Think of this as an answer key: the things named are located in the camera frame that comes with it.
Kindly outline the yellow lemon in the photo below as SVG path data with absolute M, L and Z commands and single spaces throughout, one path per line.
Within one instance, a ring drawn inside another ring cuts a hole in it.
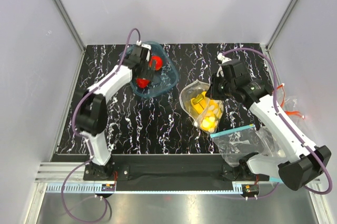
M 213 133 L 217 129 L 218 123 L 215 117 L 205 117 L 200 124 L 200 128 L 207 133 Z

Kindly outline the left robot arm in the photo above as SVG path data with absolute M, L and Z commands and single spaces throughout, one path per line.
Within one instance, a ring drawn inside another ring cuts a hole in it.
M 125 85 L 135 81 L 141 88 L 153 80 L 156 61 L 152 59 L 151 46 L 138 43 L 130 54 L 123 52 L 118 65 L 98 83 L 88 88 L 77 104 L 73 117 L 74 133 L 83 137 L 89 153 L 90 171 L 103 180 L 114 174 L 111 153 L 104 130 L 107 126 L 107 103 Z

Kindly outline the white dotted zip bag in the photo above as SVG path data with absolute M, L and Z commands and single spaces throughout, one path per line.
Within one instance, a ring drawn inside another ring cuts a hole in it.
M 221 100 L 206 97 L 210 84 L 196 80 L 180 92 L 180 105 L 193 119 L 193 125 L 206 132 L 215 133 L 224 112 Z

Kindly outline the red pepper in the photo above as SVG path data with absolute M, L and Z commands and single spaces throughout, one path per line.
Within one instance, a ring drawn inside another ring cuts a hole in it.
M 150 80 L 144 79 L 144 78 L 137 78 L 136 79 L 136 84 L 141 89 L 146 88 L 149 85 L 150 82 L 151 82 Z

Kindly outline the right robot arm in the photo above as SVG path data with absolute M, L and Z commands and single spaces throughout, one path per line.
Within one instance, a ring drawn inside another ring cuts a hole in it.
M 215 100 L 234 98 L 242 103 L 267 127 L 284 151 L 281 158 L 257 152 L 241 158 L 236 169 L 243 179 L 267 175 L 281 179 L 288 188 L 297 191 L 326 171 L 330 149 L 310 140 L 275 100 L 272 88 L 260 79 L 252 80 L 240 60 L 221 60 L 206 96 Z

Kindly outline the yellow banana bunch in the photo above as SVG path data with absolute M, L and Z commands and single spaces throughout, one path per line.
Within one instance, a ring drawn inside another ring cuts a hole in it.
M 200 115 L 208 110 L 210 106 L 210 99 L 206 97 L 206 91 L 201 92 L 190 100 L 191 114 Z

